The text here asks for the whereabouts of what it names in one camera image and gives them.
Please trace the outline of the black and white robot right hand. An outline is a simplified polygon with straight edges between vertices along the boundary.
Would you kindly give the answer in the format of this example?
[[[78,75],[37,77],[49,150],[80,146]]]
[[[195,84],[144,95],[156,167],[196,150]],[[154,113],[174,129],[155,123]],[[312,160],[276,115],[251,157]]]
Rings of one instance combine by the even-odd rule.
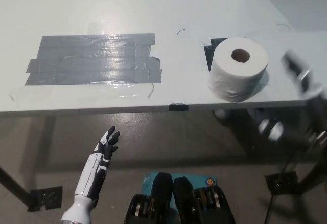
[[[293,51],[282,56],[288,73],[294,78],[304,98],[305,110],[310,122],[309,129],[300,132],[276,119],[264,118],[258,125],[259,133],[273,142],[287,142],[310,147],[326,143],[326,91],[321,83],[313,82],[309,66]]]

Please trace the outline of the white and black robot left hand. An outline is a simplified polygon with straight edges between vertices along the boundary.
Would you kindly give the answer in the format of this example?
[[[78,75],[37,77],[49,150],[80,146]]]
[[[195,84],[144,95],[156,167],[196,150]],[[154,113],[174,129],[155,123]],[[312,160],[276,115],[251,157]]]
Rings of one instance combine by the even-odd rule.
[[[74,202],[61,217],[61,223],[91,223],[91,211],[96,207],[112,155],[117,150],[120,132],[110,127],[89,155],[77,187]]]

